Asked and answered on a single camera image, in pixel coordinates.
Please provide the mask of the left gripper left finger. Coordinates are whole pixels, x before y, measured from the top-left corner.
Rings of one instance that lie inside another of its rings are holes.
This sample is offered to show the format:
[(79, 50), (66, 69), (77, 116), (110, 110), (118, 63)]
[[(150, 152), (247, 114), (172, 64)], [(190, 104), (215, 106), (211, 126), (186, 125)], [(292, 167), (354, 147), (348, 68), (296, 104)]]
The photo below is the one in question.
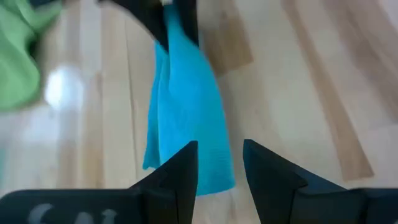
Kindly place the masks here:
[(128, 189), (19, 190), (1, 198), (1, 223), (191, 223), (198, 184), (191, 141)]

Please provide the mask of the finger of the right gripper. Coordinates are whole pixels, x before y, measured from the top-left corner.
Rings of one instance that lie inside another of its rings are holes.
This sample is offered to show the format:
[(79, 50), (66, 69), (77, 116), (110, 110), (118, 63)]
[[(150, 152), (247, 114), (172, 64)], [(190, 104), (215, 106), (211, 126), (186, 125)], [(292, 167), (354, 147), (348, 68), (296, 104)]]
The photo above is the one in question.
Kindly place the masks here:
[(179, 0), (179, 13), (187, 37), (199, 46), (197, 0)]
[(168, 52), (169, 42), (160, 0), (108, 0), (130, 12)]

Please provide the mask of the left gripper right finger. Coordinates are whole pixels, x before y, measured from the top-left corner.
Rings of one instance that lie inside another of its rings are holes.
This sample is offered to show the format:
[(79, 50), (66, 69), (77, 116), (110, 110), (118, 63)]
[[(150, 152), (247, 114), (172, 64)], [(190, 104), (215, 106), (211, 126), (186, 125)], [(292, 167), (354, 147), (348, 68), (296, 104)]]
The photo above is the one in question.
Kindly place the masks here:
[(243, 159), (261, 223), (397, 223), (397, 189), (345, 189), (251, 139)]

